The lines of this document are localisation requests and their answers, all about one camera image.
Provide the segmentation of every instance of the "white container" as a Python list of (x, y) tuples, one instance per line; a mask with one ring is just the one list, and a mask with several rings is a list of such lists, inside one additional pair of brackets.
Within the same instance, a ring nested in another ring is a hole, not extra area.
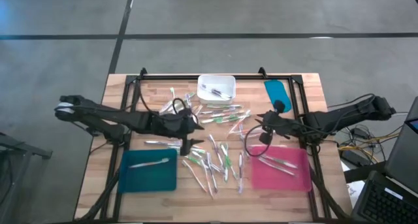
[[(201, 87), (204, 84), (208, 89), (216, 89), (230, 95), (229, 100), (222, 99)], [(197, 79), (197, 97), (202, 104), (231, 104), (235, 98), (235, 77), (227, 75), (202, 74)]]

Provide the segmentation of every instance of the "black metal frame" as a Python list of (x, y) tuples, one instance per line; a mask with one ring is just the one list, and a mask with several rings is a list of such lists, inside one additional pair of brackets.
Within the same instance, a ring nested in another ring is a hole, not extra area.
[[(197, 80), (199, 75), (197, 74), (185, 74), (185, 75), (147, 75), (146, 69), (142, 69), (139, 75), (128, 75), (125, 79), (125, 86), (123, 89), (123, 97), (121, 102), (121, 108), (125, 108), (127, 105), (127, 98), (129, 90), (131, 89), (131, 86), (134, 85), (133, 89), (133, 98), (132, 98), (132, 104), (133, 106), (136, 106), (139, 100), (139, 91), (138, 87), (140, 85), (141, 80)], [(234, 77), (237, 80), (285, 80), (289, 83), (289, 91), (290, 91), (290, 98), (293, 105), (293, 112), (295, 119), (300, 121), (300, 114), (298, 110), (298, 103), (296, 98), (296, 92), (294, 85), (297, 84), (300, 90), (300, 98), (302, 102), (302, 107), (304, 112), (308, 112), (308, 102), (306, 99), (306, 94), (304, 90), (304, 83), (301, 75), (275, 75), (275, 74), (267, 74), (264, 68), (260, 68), (258, 71), (258, 74), (235, 74)], [(123, 146), (123, 150), (129, 150), (130, 147), (130, 141), (131, 141), (131, 133), (129, 133), (126, 137), (125, 142), (121, 145)], [(299, 145), (303, 149), (307, 149), (306, 144), (303, 140), (299, 140)], [(112, 155), (110, 156), (110, 164), (109, 164), (109, 170), (108, 170), (108, 176), (106, 180), (106, 184), (109, 184), (110, 180), (114, 177), (115, 169), (116, 169), (116, 162), (118, 157), (118, 150), (119, 145), (114, 145), (112, 149)], [(319, 177), (321, 181), (323, 181), (323, 174), (321, 170), (321, 163), (319, 161), (318, 151), (316, 149), (316, 146), (311, 147), (312, 150), (312, 157), (313, 157), (313, 167), (315, 170), (315, 173)], [(323, 205), (323, 211), (324, 216), (326, 219), (331, 218), (330, 215), (330, 208), (327, 204), (326, 200), (324, 199), (323, 195), (321, 195), (321, 202)], [(94, 220), (94, 223), (110, 223), (110, 222), (118, 222), (119, 219), (119, 213), (120, 213), (120, 206), (121, 206), (121, 193), (116, 193), (116, 199), (114, 203), (114, 210), (112, 217), (107, 217), (108, 215), (108, 199), (106, 199), (105, 203), (103, 204), (103, 207), (101, 209), (101, 213), (99, 216), (99, 219)], [(323, 219), (319, 217), (318, 214), (318, 208), (315, 201), (315, 193), (314, 190), (311, 190), (308, 192), (308, 198), (310, 203), (310, 211), (312, 213), (312, 219), (320, 220)]]
[(23, 156), (22, 162), (17, 169), (16, 175), (13, 177), (11, 181), (11, 187), (5, 197), (5, 201), (3, 203), (3, 207), (0, 207), (0, 224), (3, 223), (10, 223), (10, 215), (12, 213), (12, 209), (17, 201), (17, 196), (19, 190), (22, 186), (23, 178), (25, 176), (26, 170), (29, 167), (29, 162), (32, 158), (32, 155), (39, 155), (43, 159), (51, 158), (52, 151), (46, 151), (25, 142), (18, 141), (11, 136), (5, 135), (0, 133), (0, 146), (7, 148), (11, 152), (21, 153)]

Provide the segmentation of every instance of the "gray floor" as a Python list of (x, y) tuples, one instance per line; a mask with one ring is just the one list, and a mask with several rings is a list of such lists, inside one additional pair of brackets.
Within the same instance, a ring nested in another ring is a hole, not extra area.
[[(0, 35), (117, 34), (125, 4), (0, 0)], [(417, 11), (414, 0), (134, 0), (127, 33), (418, 32)], [(17, 223), (72, 218), (91, 137), (52, 109), (65, 94), (101, 100), (115, 43), (0, 41), (0, 131), (54, 151), (33, 160)], [(418, 95), (416, 50), (411, 38), (125, 40), (116, 72), (319, 72), (328, 104), (371, 92), (408, 111)], [(403, 120), (364, 124), (384, 135)]]

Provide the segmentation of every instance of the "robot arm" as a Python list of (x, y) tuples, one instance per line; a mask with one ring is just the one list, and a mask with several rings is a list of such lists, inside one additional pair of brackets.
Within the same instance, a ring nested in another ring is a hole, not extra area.
[(187, 135), (195, 129), (203, 129), (193, 121), (191, 110), (188, 108), (180, 110), (178, 114), (160, 116), (158, 112), (126, 112), (103, 106), (80, 95), (61, 96), (59, 101), (58, 107), (55, 108), (55, 116), (58, 119), (73, 123), (80, 122), (87, 126), (86, 130), (93, 136), (94, 132), (100, 132), (112, 142), (123, 142), (128, 129), (139, 134), (182, 139), (180, 155), (187, 155), (192, 145), (203, 142), (187, 139)]
[(389, 106), (383, 97), (371, 96), (356, 104), (348, 105), (330, 112), (308, 112), (301, 115), (303, 123), (297, 120), (285, 119), (279, 116), (283, 112), (284, 104), (276, 101), (273, 111), (259, 115), (263, 121), (258, 121), (266, 133), (260, 136), (260, 141), (270, 144), (272, 131), (276, 134), (287, 137), (295, 136), (303, 138), (310, 144), (318, 144), (328, 135), (360, 123), (364, 120), (388, 120), (396, 110)]

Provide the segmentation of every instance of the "laptop keyboard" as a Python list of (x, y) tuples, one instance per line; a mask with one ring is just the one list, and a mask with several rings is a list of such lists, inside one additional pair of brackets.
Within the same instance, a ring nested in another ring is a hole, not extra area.
[(370, 183), (370, 190), (360, 215), (376, 223), (418, 223), (418, 209)]

